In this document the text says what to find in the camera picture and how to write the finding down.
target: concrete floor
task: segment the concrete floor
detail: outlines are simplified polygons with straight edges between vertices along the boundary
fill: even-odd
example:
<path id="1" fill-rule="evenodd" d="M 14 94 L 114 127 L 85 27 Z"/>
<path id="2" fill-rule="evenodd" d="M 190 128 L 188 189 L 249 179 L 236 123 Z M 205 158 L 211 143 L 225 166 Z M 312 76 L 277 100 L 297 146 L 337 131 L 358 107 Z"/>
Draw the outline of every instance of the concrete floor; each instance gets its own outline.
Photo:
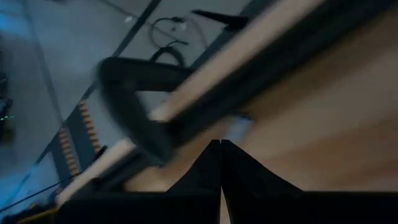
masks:
<path id="1" fill-rule="evenodd" d="M 5 69 L 10 76 L 11 97 L 14 99 L 12 114 L 15 116 L 12 123 L 17 132 L 15 142 L 0 146 L 0 208 L 10 202 L 9 197 L 29 172 L 30 178 L 13 202 L 58 181 L 51 155 L 47 155 L 38 167 L 32 169 L 34 161 L 60 126 L 24 14 L 24 1 L 27 2 L 34 30 L 43 48 L 63 119 L 68 117 L 93 82 L 96 64 L 112 54 L 135 23 L 135 19 L 125 22 L 124 15 L 98 0 L 64 0 L 63 3 L 44 0 L 0 0 L 0 48 L 4 52 Z M 138 15 L 148 2 L 149 0 L 113 0 L 113 3 Z M 165 16 L 185 16 L 190 10 L 198 8 L 238 14 L 248 2 L 164 0 L 149 22 Z M 195 19 L 203 28 L 209 43 L 222 32 L 221 24 L 198 17 Z M 148 41 L 147 31 L 148 27 L 144 26 L 122 56 L 149 58 L 157 49 Z M 178 48 L 190 65 L 204 51 L 203 44 L 195 30 L 189 26 L 186 31 L 177 31 L 174 35 L 189 41 L 189 46 Z M 157 33 L 155 38 L 159 39 L 160 43 L 166 44 L 170 41 L 160 33 Z M 166 57 L 162 57 L 162 60 L 171 61 Z M 161 93 L 142 95 L 149 108 L 155 107 L 167 97 Z M 88 99 L 88 105 L 101 143 L 112 146 L 123 137 L 123 133 L 108 118 L 97 92 Z M 34 197 L 8 213 L 17 212 L 34 201 L 44 200 L 47 196 L 48 194 L 41 194 Z"/>

